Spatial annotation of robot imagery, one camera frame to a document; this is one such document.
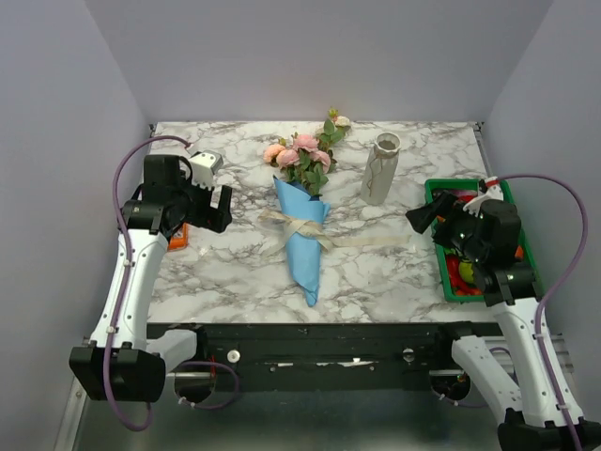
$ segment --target black metal frame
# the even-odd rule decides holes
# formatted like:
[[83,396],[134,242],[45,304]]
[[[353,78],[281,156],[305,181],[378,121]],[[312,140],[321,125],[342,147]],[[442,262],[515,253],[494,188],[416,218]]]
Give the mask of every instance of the black metal frame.
[[[501,335],[497,323],[154,323],[148,324],[147,333],[152,339],[169,329],[196,331],[194,359],[214,358],[230,365],[245,392],[430,390],[430,370],[457,368],[449,332],[463,325],[480,336]],[[227,360],[231,350],[240,354],[237,363]],[[369,364],[338,365],[357,358]],[[220,390],[231,388],[231,378],[217,380]]]

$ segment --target white vase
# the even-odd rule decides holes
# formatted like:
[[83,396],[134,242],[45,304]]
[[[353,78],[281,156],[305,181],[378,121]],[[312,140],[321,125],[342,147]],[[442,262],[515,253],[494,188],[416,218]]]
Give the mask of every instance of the white vase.
[[381,133],[376,138],[361,186],[361,199],[369,205],[379,205],[386,199],[393,184],[400,147],[401,139],[394,133]]

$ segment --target black joint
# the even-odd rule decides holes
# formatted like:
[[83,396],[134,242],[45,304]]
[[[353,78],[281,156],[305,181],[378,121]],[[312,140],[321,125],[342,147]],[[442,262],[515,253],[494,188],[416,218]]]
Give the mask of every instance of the black joint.
[[479,336],[469,321],[450,322],[440,326],[441,330],[452,340],[458,340],[462,336]]
[[480,193],[486,193],[488,191],[488,187],[486,186],[486,182],[484,179],[480,179],[478,181],[478,190]]
[[[90,399],[105,400],[102,361],[105,348],[78,347],[71,350],[69,366]],[[156,402],[165,383],[166,368],[161,357],[142,350],[111,351],[111,387],[117,401]]]

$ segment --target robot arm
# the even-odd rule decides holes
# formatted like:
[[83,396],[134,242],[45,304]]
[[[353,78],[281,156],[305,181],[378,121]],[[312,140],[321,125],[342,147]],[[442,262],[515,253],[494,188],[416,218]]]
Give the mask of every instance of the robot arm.
[[558,405],[554,396],[534,330],[540,299],[536,273],[527,262],[515,259],[521,231],[516,207],[503,202],[495,178],[481,180],[480,186],[483,193],[469,203],[442,192],[431,204],[408,211],[407,218],[418,233],[424,233],[438,216],[444,218],[434,226],[433,240],[472,262],[476,285],[505,336],[519,387],[470,328],[457,328],[458,334],[452,337],[452,357],[470,375],[493,411],[503,450],[574,449],[562,410],[569,412],[582,442],[599,444],[600,427],[584,421],[561,371],[543,316],[542,338],[565,405]]
[[218,208],[211,207],[213,178],[223,165],[215,152],[196,152],[190,160],[175,155],[148,155],[144,159],[141,198],[122,208],[131,239],[132,258],[126,261],[125,237],[120,231],[113,282],[100,320],[90,340],[73,348],[69,365],[92,399],[106,399],[102,382],[102,355],[110,319],[126,265],[129,283],[113,333],[111,386],[117,400],[154,402],[161,395],[167,372],[196,354],[197,336],[172,330],[146,341],[146,319],[152,289],[169,240],[184,225],[217,233],[232,222],[232,189],[222,187]]

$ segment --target marble table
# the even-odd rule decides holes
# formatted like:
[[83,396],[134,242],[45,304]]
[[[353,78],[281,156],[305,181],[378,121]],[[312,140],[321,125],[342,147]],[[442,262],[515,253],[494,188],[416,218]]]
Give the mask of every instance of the marble table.
[[[492,321],[480,304],[446,303],[429,233],[414,233],[406,210],[424,202],[427,179],[485,174],[467,123],[355,122],[335,149],[323,200],[331,203],[324,228],[332,236],[402,235],[402,247],[336,248],[322,253],[321,288],[307,306],[292,281],[285,252],[263,257],[280,230],[257,223],[278,209],[266,146],[294,132],[313,133],[320,122],[162,122],[156,135],[174,134],[223,154],[218,186],[234,189],[233,223],[223,234],[191,228],[186,249],[168,253],[154,287],[149,322],[429,322]],[[359,199],[370,143],[384,131],[402,140],[393,186],[383,205]],[[187,156],[178,143],[154,143],[151,153]]]

